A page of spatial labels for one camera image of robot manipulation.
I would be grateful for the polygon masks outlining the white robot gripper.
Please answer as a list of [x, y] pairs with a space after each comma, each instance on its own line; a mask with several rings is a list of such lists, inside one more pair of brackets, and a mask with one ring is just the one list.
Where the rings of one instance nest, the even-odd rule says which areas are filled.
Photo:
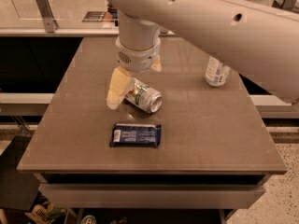
[[152, 48], [145, 50], [128, 49], [121, 43], [119, 38], [117, 38], [115, 44], [117, 46], [117, 61], [121, 66], [113, 70], [107, 93], [107, 106], [112, 110], [118, 108], [125, 95], [135, 84], [130, 72], [142, 73], [150, 68], [156, 72], [162, 71], [159, 55], [160, 39], [157, 39]]

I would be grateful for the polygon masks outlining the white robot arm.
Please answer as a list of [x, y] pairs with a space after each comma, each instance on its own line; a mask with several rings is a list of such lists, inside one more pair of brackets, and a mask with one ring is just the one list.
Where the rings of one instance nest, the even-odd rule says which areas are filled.
[[118, 10], [119, 42], [137, 56], [166, 28], [242, 76], [298, 106], [299, 20], [245, 0], [107, 0]]

